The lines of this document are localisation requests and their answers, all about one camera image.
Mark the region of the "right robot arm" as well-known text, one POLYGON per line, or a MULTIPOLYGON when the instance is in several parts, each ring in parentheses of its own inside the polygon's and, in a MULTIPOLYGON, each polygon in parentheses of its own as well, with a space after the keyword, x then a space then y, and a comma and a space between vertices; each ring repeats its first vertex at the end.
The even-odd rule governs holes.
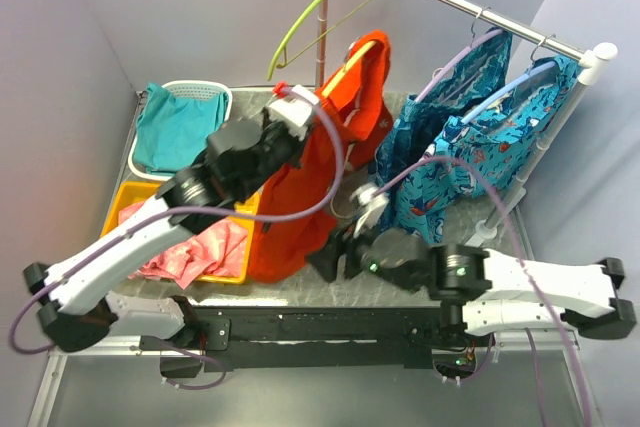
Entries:
POLYGON ((330 234, 307 255, 327 282, 338 264, 353 278, 368 272, 440 304, 438 334, 449 345, 504 330, 567 327, 592 340, 620 340, 637 324, 632 302, 618 295, 625 278, 617 258, 570 266, 525 260, 460 244, 429 245, 392 228, 330 234))

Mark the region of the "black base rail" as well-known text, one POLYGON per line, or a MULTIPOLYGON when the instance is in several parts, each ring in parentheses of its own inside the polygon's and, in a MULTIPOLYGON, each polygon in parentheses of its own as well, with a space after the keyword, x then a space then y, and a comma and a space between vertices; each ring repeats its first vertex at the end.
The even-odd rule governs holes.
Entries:
POLYGON ((443 325, 437 307, 196 307, 167 344, 215 359, 208 372, 399 365, 492 344, 443 325))

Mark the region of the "dark blue shark shorts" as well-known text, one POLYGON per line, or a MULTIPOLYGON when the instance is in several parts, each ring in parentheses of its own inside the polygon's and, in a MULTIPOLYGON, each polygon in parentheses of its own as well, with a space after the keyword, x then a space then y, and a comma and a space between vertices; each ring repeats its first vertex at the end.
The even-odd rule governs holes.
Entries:
POLYGON ((513 36, 502 33, 463 58, 424 98, 407 97, 369 173, 380 185, 413 164, 451 116, 462 117, 505 85, 513 36))

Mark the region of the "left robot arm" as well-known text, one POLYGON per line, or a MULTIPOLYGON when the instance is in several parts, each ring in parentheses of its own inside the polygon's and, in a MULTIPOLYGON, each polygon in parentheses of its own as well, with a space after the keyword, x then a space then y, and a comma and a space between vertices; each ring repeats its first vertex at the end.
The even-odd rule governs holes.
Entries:
POLYGON ((189 166, 107 235, 64 261, 26 267, 25 283, 39 305, 44 336, 64 352, 82 351, 109 335, 153 336, 179 349, 193 345, 199 322, 187 300, 122 296, 115 287, 169 248, 237 216, 236 203, 300 158, 312 127, 310 118, 277 114, 268 115, 263 126, 230 121, 208 136, 189 166))

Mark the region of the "silver clothes rack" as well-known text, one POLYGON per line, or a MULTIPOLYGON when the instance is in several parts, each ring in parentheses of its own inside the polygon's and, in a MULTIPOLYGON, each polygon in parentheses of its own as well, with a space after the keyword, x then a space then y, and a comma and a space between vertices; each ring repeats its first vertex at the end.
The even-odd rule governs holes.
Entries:
MULTIPOLYGON (((395 28, 395 38, 407 44, 398 54, 402 74, 411 83, 405 103, 408 96, 422 91, 436 69, 443 67, 470 43, 474 17, 483 7, 490 5, 477 5, 465 0, 416 0, 411 5, 405 5, 403 0, 393 2, 393 8, 385 10, 383 15, 395 28)), ((478 37, 494 27, 513 36, 506 84, 529 68, 531 52, 539 41, 551 34, 555 38, 534 53, 535 62, 541 58, 564 56, 577 61, 581 68, 564 106, 535 141, 530 157, 517 172, 513 183, 505 189, 508 205, 516 204, 524 195, 526 175, 576 107, 577 99, 587 84, 616 54, 617 42, 612 37, 604 3, 605 0, 542 0, 531 24, 509 20, 492 10, 485 12, 475 24, 478 37)), ((389 185, 383 186, 385 193, 417 168, 436 163, 435 157, 423 156, 407 167, 389 185)))

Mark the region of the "yellow plastic tray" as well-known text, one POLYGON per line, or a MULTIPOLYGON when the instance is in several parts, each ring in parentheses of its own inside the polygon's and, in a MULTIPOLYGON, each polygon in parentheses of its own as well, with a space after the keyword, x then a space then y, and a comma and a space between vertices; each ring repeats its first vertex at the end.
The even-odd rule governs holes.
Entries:
MULTIPOLYGON (((154 182, 123 182, 101 234, 106 235, 130 218, 158 188, 154 182)), ((246 278, 253 233, 252 220, 227 217, 154 257, 134 275, 151 280, 171 280, 182 289, 196 281, 241 284, 246 278)))

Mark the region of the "purple hanger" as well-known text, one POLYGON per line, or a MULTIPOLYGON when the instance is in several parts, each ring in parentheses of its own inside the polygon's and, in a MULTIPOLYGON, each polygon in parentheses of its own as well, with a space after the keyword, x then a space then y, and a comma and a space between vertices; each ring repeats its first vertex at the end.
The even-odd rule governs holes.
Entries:
POLYGON ((485 34, 478 37, 475 32, 475 24, 482 17, 485 12, 490 11, 491 8, 489 6, 483 7, 480 12, 474 17, 474 20, 470 27, 471 32, 471 41, 470 43, 464 47, 461 51, 459 51, 454 57, 452 57, 443 67, 440 67, 434 71, 432 74, 431 80, 426 84, 426 86, 422 89, 422 91, 416 95, 415 101, 422 102, 424 98, 436 87, 436 85, 444 79, 444 77, 455 68, 455 66, 468 54, 470 54, 474 49, 482 45, 483 43, 493 39, 497 35, 502 33, 502 29, 498 27, 494 27, 488 30, 485 34))

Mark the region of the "pink patterned shorts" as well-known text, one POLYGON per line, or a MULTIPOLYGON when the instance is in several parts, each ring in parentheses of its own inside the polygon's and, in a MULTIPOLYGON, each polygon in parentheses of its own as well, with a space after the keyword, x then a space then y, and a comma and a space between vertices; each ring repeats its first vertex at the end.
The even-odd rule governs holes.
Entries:
POLYGON ((196 281, 242 284, 252 234, 248 220, 225 218, 153 257, 131 278, 169 280, 181 289, 196 281))

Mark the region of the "turquoise shark shorts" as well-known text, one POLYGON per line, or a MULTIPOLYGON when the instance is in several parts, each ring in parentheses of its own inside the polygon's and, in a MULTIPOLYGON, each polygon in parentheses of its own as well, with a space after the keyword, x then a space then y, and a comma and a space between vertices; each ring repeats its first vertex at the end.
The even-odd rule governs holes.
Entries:
MULTIPOLYGON (((530 157, 574 87, 581 68, 564 56, 541 58, 555 66, 497 100, 470 124, 451 116, 423 156, 459 158, 472 165, 495 189, 505 190, 530 157)), ((484 186, 465 168, 431 163, 390 186, 381 229, 399 227, 429 243, 443 237, 446 209, 456 200, 485 195, 484 186)))

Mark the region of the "light blue hanger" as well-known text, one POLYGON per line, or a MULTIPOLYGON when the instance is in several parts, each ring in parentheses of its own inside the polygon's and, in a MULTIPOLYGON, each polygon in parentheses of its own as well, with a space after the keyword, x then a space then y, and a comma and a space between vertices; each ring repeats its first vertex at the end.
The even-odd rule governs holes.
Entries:
POLYGON ((551 69, 552 67, 554 67, 555 66, 555 62, 554 61, 548 61, 548 62, 545 62, 543 64, 536 65, 535 64, 535 60, 534 60, 534 53, 540 47, 542 47, 548 40, 551 40, 551 39, 554 39, 554 38, 555 38, 555 35, 551 34, 551 35, 547 35, 541 41, 539 41, 538 44, 536 45, 536 47, 534 48, 534 50, 531 52, 531 55, 530 55, 531 65, 529 66, 529 68, 522 75, 520 75, 516 79, 512 80, 510 83, 506 84, 501 89, 497 90, 492 95, 487 97, 483 102, 481 102, 479 105, 474 107, 472 110, 468 111, 466 113, 466 115, 461 119, 461 123, 463 125, 470 124, 481 113, 486 111, 490 107, 491 104, 493 104, 497 100, 503 98, 505 95, 507 95, 510 92, 512 92, 513 90, 515 90, 518 86, 520 86, 524 82, 529 81, 529 80, 533 79, 534 77, 536 77, 536 76, 542 74, 543 72, 545 72, 545 71, 551 69))

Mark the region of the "yellow hanger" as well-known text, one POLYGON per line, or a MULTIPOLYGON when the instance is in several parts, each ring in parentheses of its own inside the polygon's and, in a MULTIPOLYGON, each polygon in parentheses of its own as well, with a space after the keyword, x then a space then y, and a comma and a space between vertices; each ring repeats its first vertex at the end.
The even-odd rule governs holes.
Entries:
POLYGON ((340 84, 342 79, 348 72, 377 44, 376 41, 369 41, 361 46, 353 55, 351 55, 344 64, 334 73, 326 86, 322 89, 323 98, 328 98, 333 90, 340 84))

